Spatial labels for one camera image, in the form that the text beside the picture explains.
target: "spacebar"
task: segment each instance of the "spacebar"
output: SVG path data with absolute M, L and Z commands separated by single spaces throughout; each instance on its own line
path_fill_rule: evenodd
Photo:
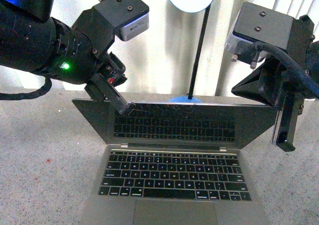
M 182 189 L 144 189 L 145 198 L 195 199 L 195 191 Z

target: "black cable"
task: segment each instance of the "black cable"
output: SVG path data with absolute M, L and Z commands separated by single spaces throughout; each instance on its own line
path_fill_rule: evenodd
M 22 99 L 35 99 L 40 96 L 45 95 L 50 91 L 52 87 L 52 82 L 50 78 L 45 78 L 44 85 L 36 91 L 30 93 L 20 93 L 20 94 L 3 94 L 0 93 L 0 100 L 22 100 Z
M 256 51 L 265 51 L 273 55 L 287 68 L 288 73 L 298 79 L 305 88 L 307 88 L 317 99 L 319 99 L 319 85 L 313 81 L 313 79 L 311 79 L 311 77 L 306 74 L 306 72 L 303 71 L 300 66 L 281 49 L 272 44 L 267 44 L 260 41 L 249 45 L 248 49 L 251 53 Z

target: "trackpad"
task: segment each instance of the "trackpad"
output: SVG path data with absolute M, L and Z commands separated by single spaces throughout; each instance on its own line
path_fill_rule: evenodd
M 217 225 L 214 203 L 137 200 L 134 225 Z

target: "laptop lid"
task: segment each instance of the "laptop lid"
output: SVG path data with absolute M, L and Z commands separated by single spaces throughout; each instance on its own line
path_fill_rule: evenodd
M 276 117 L 275 110 L 266 105 L 141 102 L 135 103 L 130 115 L 122 116 L 109 101 L 74 99 L 72 102 L 107 144 L 139 147 L 242 149 L 274 125 Z M 120 132 L 116 124 L 130 127 Z M 147 132 L 136 133 L 132 126 L 143 126 Z M 180 130 L 179 135 L 169 130 L 166 136 L 157 130 L 183 126 L 196 130 L 184 135 Z

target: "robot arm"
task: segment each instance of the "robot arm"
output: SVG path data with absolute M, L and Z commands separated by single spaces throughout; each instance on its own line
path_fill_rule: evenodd
M 0 0 L 0 64 L 42 75 L 46 84 L 50 78 L 86 83 L 93 100 L 108 98 L 121 114 L 129 113 L 133 104 L 115 89 L 127 80 L 126 68 L 107 50 L 115 35 L 127 41 L 148 29 L 149 7 L 141 0 L 101 0 L 69 27 L 50 17 L 52 5 Z
M 245 2 L 229 33 L 225 48 L 256 68 L 232 93 L 273 106 L 277 111 L 272 143 L 286 152 L 293 146 L 304 100 L 319 98 L 319 41 L 313 42 L 314 23 Z

